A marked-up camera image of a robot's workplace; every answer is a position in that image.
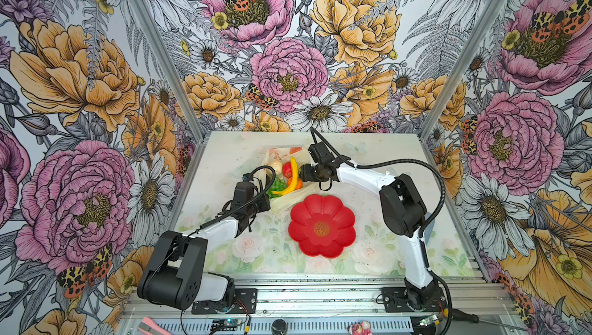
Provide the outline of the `translucent cream plastic bag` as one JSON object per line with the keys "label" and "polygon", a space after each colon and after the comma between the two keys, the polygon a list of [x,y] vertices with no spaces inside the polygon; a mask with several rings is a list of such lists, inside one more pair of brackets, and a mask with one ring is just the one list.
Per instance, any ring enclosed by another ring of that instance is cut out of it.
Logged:
{"label": "translucent cream plastic bag", "polygon": [[309,165],[311,156],[302,147],[260,148],[261,165],[268,165],[276,172],[276,178],[267,191],[272,214],[280,216],[288,213],[293,206],[303,202],[306,197],[319,194],[319,185],[315,182],[304,183],[299,178],[292,188],[292,159],[298,167]]}

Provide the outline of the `red flower-shaped plate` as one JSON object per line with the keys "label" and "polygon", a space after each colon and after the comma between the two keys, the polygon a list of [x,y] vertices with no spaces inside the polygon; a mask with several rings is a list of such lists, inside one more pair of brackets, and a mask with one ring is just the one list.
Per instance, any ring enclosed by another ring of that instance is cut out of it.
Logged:
{"label": "red flower-shaped plate", "polygon": [[335,259],[356,241],[356,216],[335,196],[307,196],[290,217],[288,234],[306,256]]}

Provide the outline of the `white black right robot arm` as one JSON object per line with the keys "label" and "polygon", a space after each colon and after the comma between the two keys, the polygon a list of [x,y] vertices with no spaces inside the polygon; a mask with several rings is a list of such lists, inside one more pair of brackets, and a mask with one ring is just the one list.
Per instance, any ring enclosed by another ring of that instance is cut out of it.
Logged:
{"label": "white black right robot arm", "polygon": [[[367,192],[379,199],[386,227],[399,237],[399,247],[405,264],[405,303],[413,310],[425,310],[438,297],[439,284],[433,273],[426,250],[425,231],[439,215],[446,198],[446,186],[439,171],[417,159],[396,159],[373,165],[359,165],[341,155],[326,142],[308,147],[312,163],[302,165],[304,182],[341,182]],[[436,209],[428,213],[425,202],[408,174],[391,176],[378,168],[411,164],[433,173],[439,185]]]}

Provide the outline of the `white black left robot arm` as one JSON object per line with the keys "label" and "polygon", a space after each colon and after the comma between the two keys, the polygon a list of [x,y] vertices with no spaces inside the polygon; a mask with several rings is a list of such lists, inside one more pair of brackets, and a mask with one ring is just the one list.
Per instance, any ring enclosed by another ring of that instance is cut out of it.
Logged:
{"label": "white black left robot arm", "polygon": [[220,213],[192,233],[163,233],[137,287],[137,296],[152,304],[188,310],[195,303],[227,309],[236,302],[234,279],[205,270],[207,254],[239,237],[257,214],[271,209],[268,190],[242,181]]}

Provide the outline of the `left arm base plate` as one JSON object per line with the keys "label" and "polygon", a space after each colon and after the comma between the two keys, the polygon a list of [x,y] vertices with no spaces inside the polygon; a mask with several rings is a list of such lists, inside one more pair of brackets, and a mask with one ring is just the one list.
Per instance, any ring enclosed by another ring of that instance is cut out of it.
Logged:
{"label": "left arm base plate", "polygon": [[194,315],[245,315],[255,314],[257,309],[258,290],[255,288],[242,288],[234,291],[233,302],[195,302],[191,307]]}

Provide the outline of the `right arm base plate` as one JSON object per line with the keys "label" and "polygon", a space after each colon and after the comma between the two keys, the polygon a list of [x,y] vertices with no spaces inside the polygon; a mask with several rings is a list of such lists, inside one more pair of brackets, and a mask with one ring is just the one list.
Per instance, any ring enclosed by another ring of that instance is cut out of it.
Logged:
{"label": "right arm base plate", "polygon": [[383,306],[386,313],[439,313],[448,304],[440,288],[418,291],[403,287],[383,287],[375,302]]}

